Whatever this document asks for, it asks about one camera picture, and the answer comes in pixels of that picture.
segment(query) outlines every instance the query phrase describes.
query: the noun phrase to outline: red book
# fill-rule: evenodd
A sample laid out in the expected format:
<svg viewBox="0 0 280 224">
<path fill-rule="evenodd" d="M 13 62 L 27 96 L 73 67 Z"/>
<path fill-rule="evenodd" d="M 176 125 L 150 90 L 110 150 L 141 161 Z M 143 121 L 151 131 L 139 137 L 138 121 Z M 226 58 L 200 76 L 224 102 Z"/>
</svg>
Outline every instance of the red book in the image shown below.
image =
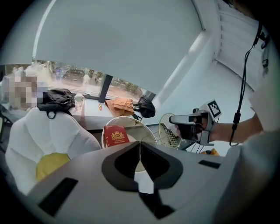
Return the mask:
<svg viewBox="0 0 280 224">
<path fill-rule="evenodd" d="M 104 136 L 107 147 L 130 142 L 124 126 L 104 126 Z"/>
</svg>

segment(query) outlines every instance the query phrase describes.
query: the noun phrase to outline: hand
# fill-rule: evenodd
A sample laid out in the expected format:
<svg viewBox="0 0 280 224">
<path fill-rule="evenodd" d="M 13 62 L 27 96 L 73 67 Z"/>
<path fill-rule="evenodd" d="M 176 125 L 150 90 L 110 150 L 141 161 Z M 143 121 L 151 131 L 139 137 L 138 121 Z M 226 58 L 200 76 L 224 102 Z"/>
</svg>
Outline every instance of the hand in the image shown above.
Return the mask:
<svg viewBox="0 0 280 224">
<path fill-rule="evenodd" d="M 206 127 L 207 127 L 207 119 L 206 118 L 202 118 L 201 127 L 200 127 L 199 130 L 197 130 L 196 133 L 201 133 L 203 130 L 206 129 Z M 176 133 L 181 137 L 181 132 L 179 130 L 178 125 L 175 125 L 175 128 L 177 129 Z M 213 141 L 219 140 L 220 133 L 221 133 L 220 125 L 217 122 L 214 122 L 212 131 L 210 132 L 210 139 L 209 139 L 209 141 L 213 142 Z"/>
</svg>

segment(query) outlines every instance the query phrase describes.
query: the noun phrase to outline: white chair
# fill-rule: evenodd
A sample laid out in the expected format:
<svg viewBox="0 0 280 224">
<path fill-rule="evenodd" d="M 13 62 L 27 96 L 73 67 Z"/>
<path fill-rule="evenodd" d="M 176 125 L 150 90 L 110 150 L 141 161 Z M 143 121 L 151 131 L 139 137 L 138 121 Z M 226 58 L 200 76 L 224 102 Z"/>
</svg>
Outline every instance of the white chair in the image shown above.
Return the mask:
<svg viewBox="0 0 280 224">
<path fill-rule="evenodd" d="M 12 125 L 5 156 L 18 190 L 27 195 L 38 182 L 36 167 L 43 156 L 57 152 L 72 159 L 98 149 L 96 138 L 70 115 L 57 113 L 49 119 L 46 112 L 32 108 Z"/>
</svg>

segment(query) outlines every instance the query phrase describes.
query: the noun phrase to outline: black bag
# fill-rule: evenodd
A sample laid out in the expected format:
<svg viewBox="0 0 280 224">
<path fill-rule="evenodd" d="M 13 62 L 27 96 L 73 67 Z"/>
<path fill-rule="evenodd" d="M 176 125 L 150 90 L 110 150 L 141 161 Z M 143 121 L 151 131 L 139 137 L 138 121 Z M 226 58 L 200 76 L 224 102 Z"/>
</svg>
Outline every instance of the black bag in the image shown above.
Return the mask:
<svg viewBox="0 0 280 224">
<path fill-rule="evenodd" d="M 50 119 L 54 119 L 57 112 L 64 112 L 72 116 L 68 110 L 74 106 L 74 96 L 68 89 L 52 89 L 43 93 L 43 103 L 37 105 L 40 111 L 47 112 L 48 118 L 50 118 L 50 112 L 54 113 L 54 116 Z"/>
<path fill-rule="evenodd" d="M 140 97 L 138 107 L 135 107 L 134 111 L 139 111 L 144 118 L 154 117 L 156 114 L 156 108 L 146 95 Z"/>
</svg>

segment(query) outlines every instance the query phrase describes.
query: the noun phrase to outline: water bottle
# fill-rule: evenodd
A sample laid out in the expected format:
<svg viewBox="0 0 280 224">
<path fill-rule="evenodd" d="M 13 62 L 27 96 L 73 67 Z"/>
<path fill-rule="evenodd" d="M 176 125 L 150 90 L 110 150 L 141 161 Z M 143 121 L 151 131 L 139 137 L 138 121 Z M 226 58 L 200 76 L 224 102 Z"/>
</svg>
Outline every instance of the water bottle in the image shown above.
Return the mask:
<svg viewBox="0 0 280 224">
<path fill-rule="evenodd" d="M 81 111 L 83 108 L 83 103 L 84 103 L 83 95 L 81 93 L 76 94 L 75 95 L 75 110 Z"/>
</svg>

